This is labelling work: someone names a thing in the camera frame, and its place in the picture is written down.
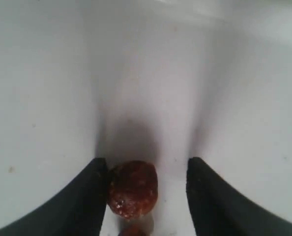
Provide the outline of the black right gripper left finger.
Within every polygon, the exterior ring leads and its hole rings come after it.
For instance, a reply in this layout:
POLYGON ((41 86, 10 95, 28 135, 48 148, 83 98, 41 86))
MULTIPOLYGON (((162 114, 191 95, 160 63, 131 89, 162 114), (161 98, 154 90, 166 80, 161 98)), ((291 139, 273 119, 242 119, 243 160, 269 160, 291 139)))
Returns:
POLYGON ((98 236, 106 210, 108 168, 95 158, 46 203, 0 229, 0 236, 98 236))

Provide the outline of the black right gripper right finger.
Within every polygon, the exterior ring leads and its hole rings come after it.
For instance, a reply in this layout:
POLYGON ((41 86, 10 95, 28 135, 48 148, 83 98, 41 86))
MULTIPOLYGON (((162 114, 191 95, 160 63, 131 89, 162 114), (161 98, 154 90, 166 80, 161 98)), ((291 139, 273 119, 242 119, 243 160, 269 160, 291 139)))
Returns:
POLYGON ((186 195, 198 236, 292 236, 292 223, 246 198, 199 157, 188 160, 186 195))

